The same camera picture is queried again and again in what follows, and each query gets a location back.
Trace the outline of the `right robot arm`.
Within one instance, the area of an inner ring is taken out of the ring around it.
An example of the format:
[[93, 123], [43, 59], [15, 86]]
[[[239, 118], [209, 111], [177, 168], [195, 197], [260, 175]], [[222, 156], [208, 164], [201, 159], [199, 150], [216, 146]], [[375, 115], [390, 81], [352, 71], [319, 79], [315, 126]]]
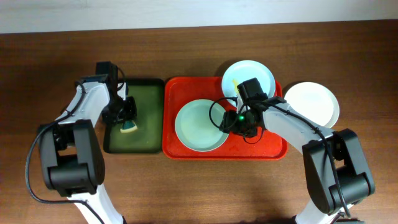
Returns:
[[217, 126], [244, 139], [266, 129], [303, 156], [310, 201], [294, 223], [336, 223], [350, 218], [350, 208], [375, 192], [375, 183], [357, 134], [315, 124], [280, 97], [234, 98], [236, 110], [227, 111]]

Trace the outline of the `green yellow sponge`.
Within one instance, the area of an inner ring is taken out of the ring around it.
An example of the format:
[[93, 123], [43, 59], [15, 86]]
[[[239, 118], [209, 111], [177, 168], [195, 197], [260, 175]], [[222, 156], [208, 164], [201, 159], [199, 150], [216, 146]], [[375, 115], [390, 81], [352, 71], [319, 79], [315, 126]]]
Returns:
[[120, 132], [123, 134], [131, 133], [135, 130], [137, 130], [137, 125], [133, 120], [125, 121], [120, 128]]

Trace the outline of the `white plate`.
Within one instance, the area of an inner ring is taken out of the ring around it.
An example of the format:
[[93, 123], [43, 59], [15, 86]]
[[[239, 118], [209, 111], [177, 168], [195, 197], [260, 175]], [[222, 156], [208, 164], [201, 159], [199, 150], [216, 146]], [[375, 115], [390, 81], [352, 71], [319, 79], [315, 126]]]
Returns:
[[295, 84], [287, 90], [284, 99], [302, 116], [326, 128], [332, 128], [340, 116], [336, 96], [319, 83]]

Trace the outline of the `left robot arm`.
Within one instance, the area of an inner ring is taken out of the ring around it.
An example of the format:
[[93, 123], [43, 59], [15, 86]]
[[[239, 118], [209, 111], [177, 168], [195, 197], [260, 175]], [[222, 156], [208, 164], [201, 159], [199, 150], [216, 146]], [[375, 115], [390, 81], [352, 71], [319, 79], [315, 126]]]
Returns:
[[60, 203], [75, 204], [88, 223], [125, 223], [104, 187], [105, 164], [95, 124], [105, 114], [124, 120], [127, 86], [117, 75], [94, 75], [76, 83], [76, 95], [52, 123], [38, 130], [40, 163], [46, 187]]

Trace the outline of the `light blue plate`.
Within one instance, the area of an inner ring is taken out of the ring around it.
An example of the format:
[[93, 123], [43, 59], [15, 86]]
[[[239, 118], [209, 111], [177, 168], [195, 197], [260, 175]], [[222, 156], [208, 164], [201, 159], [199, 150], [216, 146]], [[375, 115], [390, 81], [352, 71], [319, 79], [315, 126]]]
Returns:
[[276, 84], [272, 72], [257, 61], [242, 60], [229, 66], [222, 76], [221, 89], [224, 97], [237, 97], [237, 86], [252, 78], [257, 78], [269, 98], [275, 95]]

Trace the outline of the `light green plate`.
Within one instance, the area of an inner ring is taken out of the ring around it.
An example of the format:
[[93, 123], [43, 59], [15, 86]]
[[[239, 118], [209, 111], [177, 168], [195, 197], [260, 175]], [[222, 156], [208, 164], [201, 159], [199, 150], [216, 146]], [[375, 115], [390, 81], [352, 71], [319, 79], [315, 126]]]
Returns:
[[209, 111], [213, 103], [207, 99], [193, 100], [177, 113], [174, 126], [178, 140], [193, 151], [213, 151], [229, 137], [211, 122]]

